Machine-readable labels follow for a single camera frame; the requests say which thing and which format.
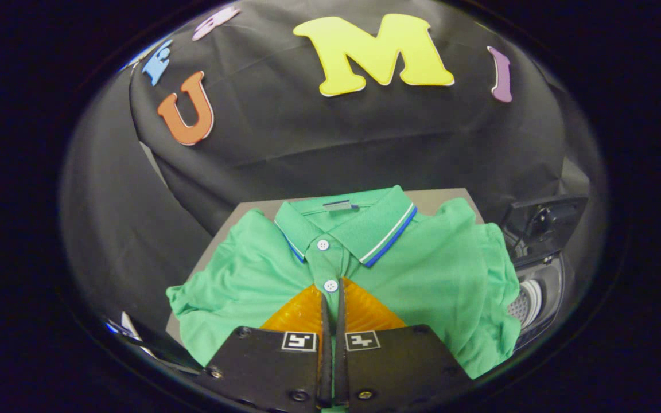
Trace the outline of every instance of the screw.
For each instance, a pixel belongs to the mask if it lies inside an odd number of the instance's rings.
[[[359,394],[356,395],[356,397],[360,398],[361,400],[369,400],[374,396],[374,393],[370,392],[369,390],[364,390],[363,392],[359,392]]]
[[[296,402],[305,402],[310,398],[308,393],[305,393],[302,390],[292,390],[292,392],[289,394],[289,397],[291,397],[292,400],[295,400]]]
[[[249,337],[249,334],[251,334],[249,327],[238,327],[238,329],[236,329],[236,335],[238,335],[240,339]]]
[[[211,375],[211,377],[213,377],[214,379],[223,378],[223,373],[221,373],[221,371],[219,369],[215,368],[215,367],[208,368],[208,371],[209,371],[209,374]]]

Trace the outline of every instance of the black fabric backdrop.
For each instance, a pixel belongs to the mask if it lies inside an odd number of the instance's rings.
[[[608,160],[614,217],[635,236],[616,232],[606,246],[631,248],[623,265],[604,259],[596,282],[621,275],[594,316],[574,315],[585,329],[567,329],[564,350],[543,349],[523,363],[530,374],[475,411],[661,411],[661,2],[482,3],[559,55],[556,73],[570,70]],[[71,276],[59,175],[75,115],[95,96],[79,86],[107,84],[115,59],[169,32],[160,19],[176,7],[0,3],[0,411],[189,410],[91,340],[56,287]],[[209,7],[191,3],[175,21]],[[587,158],[574,162],[591,170]]]
[[[195,26],[217,9],[165,36],[173,40],[170,64],[156,86],[142,73],[152,52],[115,74],[73,133],[61,222],[74,275],[96,311],[114,320],[126,311],[169,345],[165,289],[186,280],[236,204],[393,185],[467,188],[484,220],[496,223],[514,201],[588,194],[567,249],[577,277],[563,313],[572,309],[597,263],[606,181],[584,115],[533,54],[443,3],[236,5],[239,15],[199,41],[191,40]],[[430,23],[456,83],[409,86],[399,79],[400,56],[388,86],[351,61],[365,89],[322,96],[318,55],[292,29],[336,15],[376,34],[388,13]],[[511,61],[511,103],[491,96],[496,72],[487,45]],[[204,141],[183,146],[157,106],[196,71],[205,72],[215,125]],[[186,94],[177,104],[192,125],[197,117]],[[139,142],[154,154],[167,188]]]

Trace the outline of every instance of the black background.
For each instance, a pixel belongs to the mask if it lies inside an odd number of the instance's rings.
[[[619,282],[582,333],[475,409],[661,411],[661,2],[481,3],[561,56],[602,139],[619,222],[633,226],[617,240],[629,243]],[[174,21],[210,6],[186,3]],[[56,191],[89,98],[79,86],[152,44],[170,26],[150,25],[179,7],[0,2],[0,411],[190,410],[92,342],[47,281],[68,277]]]

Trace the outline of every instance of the green polo shirt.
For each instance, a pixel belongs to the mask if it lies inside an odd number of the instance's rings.
[[[274,222],[252,209],[205,270],[167,294],[185,347],[206,365],[237,326],[259,328],[309,285],[335,324],[341,277],[406,325],[428,324],[472,379],[519,336],[507,314],[519,282],[499,227],[477,225],[462,198],[417,213],[399,186],[285,202]]]

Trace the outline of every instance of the white shirt button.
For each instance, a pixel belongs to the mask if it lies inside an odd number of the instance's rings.
[[[323,288],[325,288],[325,291],[332,293],[333,291],[338,290],[338,283],[334,282],[333,280],[328,280],[325,282],[325,284],[323,284]]]

